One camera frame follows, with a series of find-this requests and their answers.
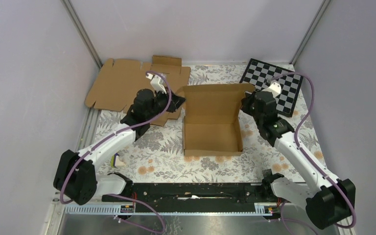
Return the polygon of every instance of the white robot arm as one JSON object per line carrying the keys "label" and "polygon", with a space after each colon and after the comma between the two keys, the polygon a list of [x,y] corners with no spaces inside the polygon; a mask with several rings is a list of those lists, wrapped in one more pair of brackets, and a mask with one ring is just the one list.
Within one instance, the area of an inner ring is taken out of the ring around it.
{"label": "white robot arm", "polygon": [[[173,93],[166,93],[159,77],[147,77],[151,79],[152,87],[156,90],[155,94],[147,89],[139,91],[134,104],[129,108],[127,115],[120,121],[116,130],[77,153],[68,150],[62,155],[53,185],[56,189],[61,190],[64,182],[67,181],[64,193],[77,204],[83,205],[92,197],[121,194],[127,187],[127,178],[120,174],[96,176],[97,170],[115,153],[136,141],[147,131],[149,124],[131,129],[129,127],[146,122],[163,111],[165,101],[169,98],[168,95],[171,96],[172,105],[167,111],[174,112],[184,103],[184,98]],[[280,92],[280,85],[274,82],[263,91],[253,92],[244,98],[241,109],[254,118],[260,135],[293,164],[305,180],[306,186],[291,182],[281,174],[265,177],[262,184],[269,196],[283,198],[303,208],[311,221],[318,228],[323,229],[350,216],[351,213],[331,182],[302,154],[294,139],[294,129],[286,120],[278,117],[274,97],[278,96]],[[354,205],[355,186],[353,183],[349,179],[341,181],[326,169],[310,154],[300,140],[299,146],[308,153],[308,157],[320,169],[323,169],[330,179],[339,185]],[[76,168],[74,177],[68,179],[67,173],[77,159],[83,156],[83,163]]]}

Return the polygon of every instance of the white wall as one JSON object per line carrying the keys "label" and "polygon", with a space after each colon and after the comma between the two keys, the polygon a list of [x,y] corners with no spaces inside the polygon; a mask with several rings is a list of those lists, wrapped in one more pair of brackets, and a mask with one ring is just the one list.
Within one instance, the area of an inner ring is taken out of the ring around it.
{"label": "white wall", "polygon": [[0,235],[40,232],[97,74],[58,0],[0,0]]}
{"label": "white wall", "polygon": [[322,0],[71,0],[102,61],[288,62]]}
{"label": "white wall", "polygon": [[314,80],[312,121],[329,168],[355,183],[356,233],[376,234],[376,1],[332,1],[297,70]]}

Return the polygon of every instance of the floral patterned surface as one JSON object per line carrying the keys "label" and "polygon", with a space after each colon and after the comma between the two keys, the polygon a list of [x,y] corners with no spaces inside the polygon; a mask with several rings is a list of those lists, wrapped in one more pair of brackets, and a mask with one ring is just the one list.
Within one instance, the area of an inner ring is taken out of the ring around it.
{"label": "floral patterned surface", "polygon": [[[281,67],[294,70],[292,65]],[[190,85],[238,83],[246,69],[245,65],[191,66]],[[296,127],[307,112],[302,95],[296,103],[293,117],[283,117]],[[168,120],[164,127],[151,128],[136,142],[119,151],[119,158],[126,166],[113,168],[106,162],[97,172],[107,174],[120,172],[134,182],[146,183],[191,183],[191,182],[261,182],[262,171],[272,169],[294,182],[303,178],[290,162],[263,140],[251,116],[240,112],[241,135],[244,151],[237,157],[184,156],[182,148],[182,110],[178,120]],[[97,124],[94,141],[114,130],[123,112],[103,110]],[[299,132],[300,138],[315,157],[325,164],[318,139],[310,118]]]}

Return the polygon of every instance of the cardboard box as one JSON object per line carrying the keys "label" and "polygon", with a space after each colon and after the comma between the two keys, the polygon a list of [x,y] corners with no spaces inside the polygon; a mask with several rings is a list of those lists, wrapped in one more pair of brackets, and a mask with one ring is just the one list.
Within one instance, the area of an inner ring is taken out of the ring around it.
{"label": "cardboard box", "polygon": [[[137,60],[108,59],[87,94],[87,107],[124,111],[133,104],[136,93],[140,89],[151,89],[150,80],[145,72],[153,70],[166,74],[171,89],[176,92],[188,84],[190,67],[182,67],[181,58],[169,56],[152,56],[152,63]],[[178,119],[181,109],[174,113],[165,113],[152,124],[164,126],[167,119]]]}
{"label": "cardboard box", "polygon": [[239,156],[243,140],[238,113],[249,83],[185,86],[185,156]]}

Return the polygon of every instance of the black and white checkerboard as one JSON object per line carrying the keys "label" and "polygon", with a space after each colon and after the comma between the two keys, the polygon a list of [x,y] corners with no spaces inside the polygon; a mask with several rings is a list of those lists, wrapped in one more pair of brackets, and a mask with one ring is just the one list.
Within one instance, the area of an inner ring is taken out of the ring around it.
{"label": "black and white checkerboard", "polygon": [[[292,72],[276,65],[271,65],[255,59],[250,59],[249,65],[241,77],[240,83],[248,82],[253,84],[258,91],[266,88],[266,82],[272,77],[282,73]],[[279,114],[291,117],[298,100],[299,90],[303,77],[299,75],[288,75],[278,80],[282,87],[282,93],[276,97],[277,110]]]}

